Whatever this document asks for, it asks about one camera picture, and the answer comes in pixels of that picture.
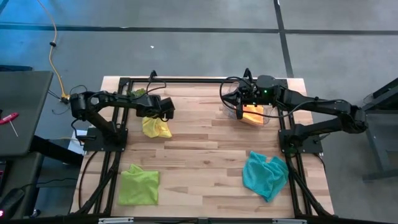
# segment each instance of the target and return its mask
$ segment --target gray floor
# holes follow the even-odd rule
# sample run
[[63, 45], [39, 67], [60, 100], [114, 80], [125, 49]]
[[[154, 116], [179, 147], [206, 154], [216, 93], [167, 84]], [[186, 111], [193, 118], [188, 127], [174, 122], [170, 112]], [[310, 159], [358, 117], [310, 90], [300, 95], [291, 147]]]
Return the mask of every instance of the gray floor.
[[[395, 0], [280, 0], [286, 29], [397, 30]], [[277, 29], [272, 0], [69, 0], [43, 1], [57, 24], [116, 27], [196, 27]], [[3, 24], [49, 24], [33, 0], [9, 0]], [[0, 63], [50, 70], [52, 31], [0, 30]], [[54, 63], [66, 89], [79, 84], [99, 90], [104, 75], [242, 75], [286, 77], [279, 34], [178, 32], [59, 32]], [[287, 35], [295, 78], [304, 78], [309, 95], [363, 98], [397, 77], [398, 35]], [[60, 92], [56, 79], [51, 89]], [[71, 134], [72, 116], [56, 116], [65, 106], [48, 97], [37, 134]], [[314, 121], [327, 116], [313, 114]], [[323, 141], [326, 175], [335, 213], [345, 218], [397, 222], [398, 179], [364, 184], [376, 170], [364, 134], [335, 133]], [[62, 166], [55, 161], [49, 167]], [[66, 213], [73, 189], [43, 191], [44, 215]], [[46, 202], [65, 202], [54, 209]]]

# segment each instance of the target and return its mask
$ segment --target black desk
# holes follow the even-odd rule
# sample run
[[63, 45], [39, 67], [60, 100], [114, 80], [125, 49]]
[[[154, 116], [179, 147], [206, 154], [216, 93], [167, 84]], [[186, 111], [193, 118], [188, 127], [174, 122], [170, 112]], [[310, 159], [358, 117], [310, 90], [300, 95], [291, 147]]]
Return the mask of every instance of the black desk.
[[[0, 125], [0, 159], [13, 161], [2, 197], [13, 188], [36, 182], [44, 156], [81, 165], [82, 155], [34, 135], [52, 76], [52, 72], [0, 72], [2, 117], [19, 113], [19, 117], [12, 121], [19, 137], [10, 124]], [[35, 185], [26, 187], [25, 197], [13, 218], [31, 215], [35, 193]]]

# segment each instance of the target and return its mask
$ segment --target wood plank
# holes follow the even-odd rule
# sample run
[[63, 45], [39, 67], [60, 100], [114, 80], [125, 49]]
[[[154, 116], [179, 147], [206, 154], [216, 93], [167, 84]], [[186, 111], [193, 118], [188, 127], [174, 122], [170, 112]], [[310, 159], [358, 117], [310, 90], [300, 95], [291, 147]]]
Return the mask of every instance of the wood plank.
[[[104, 77], [102, 90], [116, 91], [120, 77]], [[306, 95], [301, 78], [288, 79], [289, 88]], [[146, 83], [135, 83], [133, 89], [146, 88]], [[150, 88], [161, 86], [154, 83]], [[112, 216], [135, 217], [228, 217], [274, 218], [293, 217], [292, 201], [287, 184], [275, 199], [265, 200], [245, 188], [242, 168], [251, 151], [267, 156], [267, 161], [280, 153], [277, 131], [278, 119], [270, 119], [262, 126], [253, 126], [229, 118], [224, 112], [217, 83], [168, 83], [166, 89], [154, 93], [171, 97], [176, 111], [168, 122], [172, 138], [148, 138], [142, 133], [142, 118], [129, 111], [127, 146], [122, 154], [119, 173], [130, 164], [144, 170], [160, 172], [159, 204], [154, 206], [118, 205], [119, 181], [116, 182]], [[113, 109], [100, 111], [111, 119]], [[296, 123], [311, 124], [308, 111], [294, 113]], [[89, 156], [85, 156], [82, 168]], [[304, 154], [303, 164], [308, 187], [326, 210], [333, 213], [325, 171], [318, 158]], [[82, 202], [95, 190], [100, 178], [104, 153], [99, 152], [87, 168], [82, 186]], [[105, 188], [102, 209], [109, 187]], [[78, 209], [77, 192], [72, 211]], [[301, 190], [297, 191], [303, 210]]]

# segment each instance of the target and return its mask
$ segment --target black table leg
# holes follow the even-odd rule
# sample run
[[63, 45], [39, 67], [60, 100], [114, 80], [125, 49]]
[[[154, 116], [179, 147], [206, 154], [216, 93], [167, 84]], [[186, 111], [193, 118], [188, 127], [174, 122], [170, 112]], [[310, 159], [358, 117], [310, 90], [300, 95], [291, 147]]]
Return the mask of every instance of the black table leg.
[[81, 162], [83, 161], [82, 155], [65, 149], [64, 147], [56, 145], [36, 135], [33, 137], [32, 144], [30, 145], [30, 150], [39, 152], [43, 154], [43, 156], [47, 156], [67, 164], [80, 166]]

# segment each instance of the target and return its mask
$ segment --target red screwdriver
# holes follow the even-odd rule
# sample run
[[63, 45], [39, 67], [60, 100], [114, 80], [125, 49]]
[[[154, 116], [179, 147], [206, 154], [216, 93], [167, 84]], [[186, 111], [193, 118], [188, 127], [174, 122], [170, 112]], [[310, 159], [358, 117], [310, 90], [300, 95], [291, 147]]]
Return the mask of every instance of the red screwdriver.
[[19, 137], [19, 136], [18, 136], [18, 134], [17, 134], [17, 131], [16, 131], [15, 128], [14, 128], [14, 125], [12, 125], [12, 122], [11, 122], [11, 121], [14, 120], [14, 119], [16, 119], [18, 116], [19, 116], [19, 113], [12, 113], [12, 114], [10, 114], [10, 115], [8, 115], [8, 116], [6, 116], [6, 117], [0, 119], [0, 124], [6, 124], [6, 123], [10, 122], [11, 127], [13, 128], [13, 130], [14, 130], [14, 132], [15, 132], [15, 134], [16, 134], [17, 137]]

